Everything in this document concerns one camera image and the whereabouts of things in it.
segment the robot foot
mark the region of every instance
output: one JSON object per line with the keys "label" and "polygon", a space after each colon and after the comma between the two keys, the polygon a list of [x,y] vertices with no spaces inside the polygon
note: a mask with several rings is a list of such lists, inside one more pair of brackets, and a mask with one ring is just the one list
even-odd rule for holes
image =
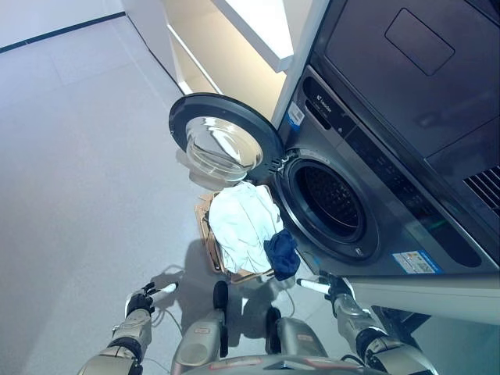
{"label": "robot foot", "polygon": [[225,324],[228,300],[229,291],[227,289],[227,284],[224,281],[217,281],[213,287],[213,308],[215,310],[224,311],[224,325],[220,329],[220,358],[226,357],[229,351],[229,337]]}
{"label": "robot foot", "polygon": [[266,314],[266,352],[277,354],[281,352],[280,338],[278,337],[277,322],[281,318],[281,312],[276,307],[269,307]]}

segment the white towel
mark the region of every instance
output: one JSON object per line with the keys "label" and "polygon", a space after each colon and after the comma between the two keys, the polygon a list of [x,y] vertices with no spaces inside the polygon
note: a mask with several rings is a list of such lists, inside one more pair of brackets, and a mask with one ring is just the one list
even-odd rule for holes
{"label": "white towel", "polygon": [[229,271],[271,268],[264,241],[283,230],[283,221],[265,187],[241,182],[223,189],[212,201],[209,224]]}

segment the dark blue cloth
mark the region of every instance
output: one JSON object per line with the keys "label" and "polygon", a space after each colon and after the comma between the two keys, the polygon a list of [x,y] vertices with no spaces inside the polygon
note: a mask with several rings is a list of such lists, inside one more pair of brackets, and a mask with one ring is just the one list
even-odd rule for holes
{"label": "dark blue cloth", "polygon": [[276,233],[270,241],[264,241],[264,250],[274,270],[274,276],[285,280],[295,275],[300,265],[300,258],[295,252],[297,242],[290,232],[283,229]]}

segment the blue sticker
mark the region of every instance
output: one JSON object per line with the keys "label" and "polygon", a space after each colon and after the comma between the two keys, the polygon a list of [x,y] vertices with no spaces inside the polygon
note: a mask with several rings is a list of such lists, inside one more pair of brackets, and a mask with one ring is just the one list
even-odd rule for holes
{"label": "blue sticker", "polygon": [[295,102],[290,103],[288,107],[287,114],[285,115],[288,123],[290,124],[293,130],[299,130],[300,124],[304,120],[304,112],[300,110],[298,105]]}
{"label": "blue sticker", "polygon": [[392,254],[406,273],[444,273],[424,250]]}

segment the wicker basket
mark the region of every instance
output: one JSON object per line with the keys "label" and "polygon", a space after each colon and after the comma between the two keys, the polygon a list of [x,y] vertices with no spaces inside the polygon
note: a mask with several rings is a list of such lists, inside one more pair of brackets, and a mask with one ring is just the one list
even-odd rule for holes
{"label": "wicker basket", "polygon": [[195,206],[196,220],[198,222],[200,235],[202,236],[202,240],[205,244],[205,249],[209,257],[210,268],[212,268],[213,272],[223,273],[227,275],[230,278],[230,282],[232,284],[244,283],[245,281],[252,280],[261,276],[273,276],[273,269],[269,269],[266,272],[262,273],[251,273],[246,270],[240,270],[240,272],[238,273],[232,273],[227,270],[226,267],[224,267],[223,257],[220,254],[219,244],[217,243],[216,237],[210,229],[208,218],[210,205],[212,204],[212,200],[217,196],[217,194],[219,194],[219,192],[204,194],[200,196],[200,199],[202,201]]}

